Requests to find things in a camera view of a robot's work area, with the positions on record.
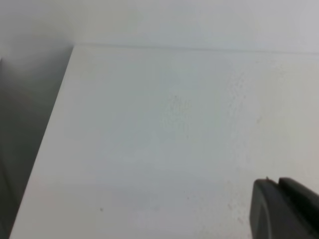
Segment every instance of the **black plastic object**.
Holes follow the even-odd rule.
[[[319,196],[290,178],[258,179],[250,226],[253,239],[319,239]]]

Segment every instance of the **white board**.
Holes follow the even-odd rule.
[[[77,46],[11,239],[249,238],[253,181],[319,191],[319,57]]]

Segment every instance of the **white shelf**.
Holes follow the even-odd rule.
[[[77,46],[11,239],[247,238],[253,181],[319,191],[319,57]]]

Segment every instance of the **white table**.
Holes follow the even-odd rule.
[[[11,239],[249,238],[253,181],[319,191],[319,57],[76,46]]]

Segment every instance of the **white wall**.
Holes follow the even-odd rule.
[[[74,42],[319,52],[318,10],[317,0],[2,0],[1,141],[16,194]]]

